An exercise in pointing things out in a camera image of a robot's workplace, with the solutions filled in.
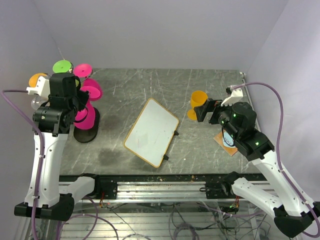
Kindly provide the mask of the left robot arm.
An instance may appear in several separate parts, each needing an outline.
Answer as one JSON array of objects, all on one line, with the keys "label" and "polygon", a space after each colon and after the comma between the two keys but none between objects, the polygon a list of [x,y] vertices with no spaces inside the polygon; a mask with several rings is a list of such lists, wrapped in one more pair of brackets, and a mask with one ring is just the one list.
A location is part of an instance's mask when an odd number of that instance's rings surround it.
[{"label": "left robot arm", "polygon": [[59,186],[62,155],[71,125],[89,100],[89,93],[76,86],[78,80],[70,72],[40,79],[41,84],[49,86],[49,105],[42,105],[32,116],[32,176],[24,201],[14,207],[15,216],[65,222],[79,200],[85,196],[96,199],[102,193],[97,176],[91,173],[83,173],[70,185]]}]

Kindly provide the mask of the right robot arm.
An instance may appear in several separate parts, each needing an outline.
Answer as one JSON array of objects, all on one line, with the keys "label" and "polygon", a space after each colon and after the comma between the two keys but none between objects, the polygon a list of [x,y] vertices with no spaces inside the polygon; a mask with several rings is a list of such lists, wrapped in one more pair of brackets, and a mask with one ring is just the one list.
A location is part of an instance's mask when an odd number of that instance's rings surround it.
[{"label": "right robot arm", "polygon": [[231,172],[220,186],[226,198],[242,197],[267,213],[287,237],[303,233],[320,216],[320,203],[309,197],[278,161],[275,147],[268,137],[255,128],[257,114],[247,102],[224,106],[222,101],[207,99],[194,108],[196,119],[220,125],[233,139],[233,144],[266,178],[274,189],[272,195],[250,183],[237,172]]}]

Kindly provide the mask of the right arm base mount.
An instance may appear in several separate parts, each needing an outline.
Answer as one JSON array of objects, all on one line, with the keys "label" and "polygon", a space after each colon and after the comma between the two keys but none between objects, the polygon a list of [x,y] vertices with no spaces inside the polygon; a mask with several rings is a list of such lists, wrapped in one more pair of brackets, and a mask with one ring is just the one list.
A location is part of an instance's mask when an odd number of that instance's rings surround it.
[{"label": "right arm base mount", "polygon": [[233,171],[219,177],[218,180],[206,182],[199,191],[205,193],[207,199],[235,199],[237,195],[232,190],[232,185],[241,177],[239,173]]}]

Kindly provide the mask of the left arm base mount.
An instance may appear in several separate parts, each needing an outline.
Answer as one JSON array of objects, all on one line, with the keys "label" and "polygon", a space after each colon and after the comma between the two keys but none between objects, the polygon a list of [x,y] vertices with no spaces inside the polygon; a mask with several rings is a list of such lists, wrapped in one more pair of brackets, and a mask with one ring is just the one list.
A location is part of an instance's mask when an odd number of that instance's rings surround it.
[{"label": "left arm base mount", "polygon": [[89,177],[94,180],[93,190],[86,196],[103,200],[115,200],[117,198],[118,184],[113,179],[93,173],[82,173],[80,177]]}]

